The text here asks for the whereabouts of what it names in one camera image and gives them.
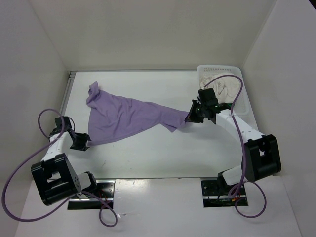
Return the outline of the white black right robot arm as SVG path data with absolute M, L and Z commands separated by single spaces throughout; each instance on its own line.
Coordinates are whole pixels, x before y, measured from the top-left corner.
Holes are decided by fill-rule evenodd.
M 277 138 L 251 127 L 230 105 L 193 100 L 185 121 L 203 123 L 205 119 L 225 129 L 241 144 L 241 164 L 218 173 L 216 186 L 220 193 L 233 196 L 244 182 L 256 182 L 281 171 Z

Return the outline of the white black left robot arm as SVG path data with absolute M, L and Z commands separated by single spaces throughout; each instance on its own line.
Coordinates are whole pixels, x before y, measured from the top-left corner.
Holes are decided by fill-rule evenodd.
M 67 157 L 70 149 L 86 151 L 90 136 L 72 129 L 61 133 L 56 128 L 50 133 L 49 141 L 53 144 L 44 158 L 31 167 L 42 202 L 49 206 L 81 192 L 89 198 L 97 195 L 99 186 L 93 174 L 89 171 L 76 174 Z

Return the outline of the purple t-shirt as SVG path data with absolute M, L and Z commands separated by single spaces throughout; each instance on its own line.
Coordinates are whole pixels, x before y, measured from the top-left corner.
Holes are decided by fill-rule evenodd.
M 170 132 L 183 128 L 188 112 L 115 96 L 99 88 L 98 82 L 89 86 L 87 106 L 91 109 L 88 135 L 93 146 L 116 142 L 158 124 Z

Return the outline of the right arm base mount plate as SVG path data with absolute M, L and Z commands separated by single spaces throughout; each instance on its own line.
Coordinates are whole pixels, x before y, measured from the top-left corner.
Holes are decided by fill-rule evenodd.
M 237 206 L 248 206 L 244 186 L 241 187 L 239 193 L 234 198 L 230 198 L 228 196 L 228 191 L 230 188 L 225 191 L 220 189 L 216 178 L 202 179 L 201 189 L 204 208 L 234 207 L 236 202 Z

